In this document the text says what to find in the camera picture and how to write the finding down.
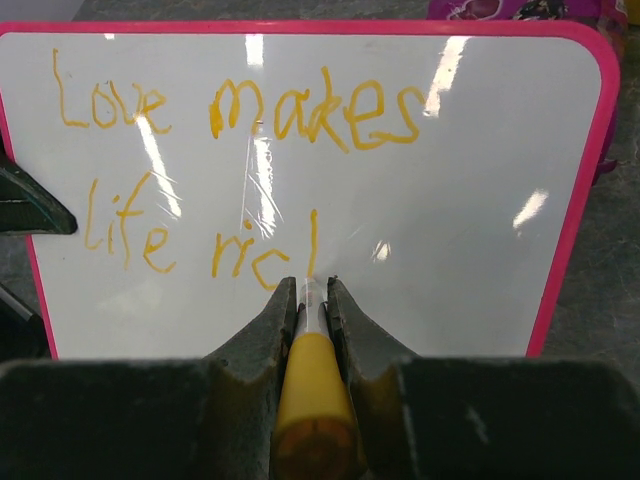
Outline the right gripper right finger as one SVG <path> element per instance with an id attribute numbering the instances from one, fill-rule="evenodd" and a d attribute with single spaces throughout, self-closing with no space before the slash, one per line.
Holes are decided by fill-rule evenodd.
<path id="1" fill-rule="evenodd" d="M 639 396 L 577 359 L 415 354 L 337 278 L 328 316 L 377 479 L 635 479 Z"/>

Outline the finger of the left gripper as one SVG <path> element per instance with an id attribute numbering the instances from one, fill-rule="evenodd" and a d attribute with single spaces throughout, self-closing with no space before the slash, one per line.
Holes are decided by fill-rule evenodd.
<path id="1" fill-rule="evenodd" d="M 1 151 L 1 234 L 71 235 L 76 217 Z"/>

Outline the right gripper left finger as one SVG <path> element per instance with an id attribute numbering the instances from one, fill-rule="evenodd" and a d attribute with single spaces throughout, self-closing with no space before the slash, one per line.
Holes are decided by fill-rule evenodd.
<path id="1" fill-rule="evenodd" d="M 1 366 L 5 479 L 268 479 L 296 281 L 207 356 Z"/>

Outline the orange capped marker pen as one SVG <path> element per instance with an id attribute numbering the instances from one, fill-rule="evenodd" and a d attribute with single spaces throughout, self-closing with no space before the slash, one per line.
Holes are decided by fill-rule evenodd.
<path id="1" fill-rule="evenodd" d="M 358 479 L 366 469 L 333 342 L 325 288 L 312 277 L 300 289 L 271 464 L 276 479 Z"/>

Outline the pink framed whiteboard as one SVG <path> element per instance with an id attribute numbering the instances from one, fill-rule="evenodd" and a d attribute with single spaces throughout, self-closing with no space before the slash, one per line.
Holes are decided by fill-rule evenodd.
<path id="1" fill-rule="evenodd" d="M 5 146 L 77 220 L 29 242 L 53 355 L 206 354 L 286 276 L 536 354 L 618 90 L 573 22 L 5 23 Z"/>

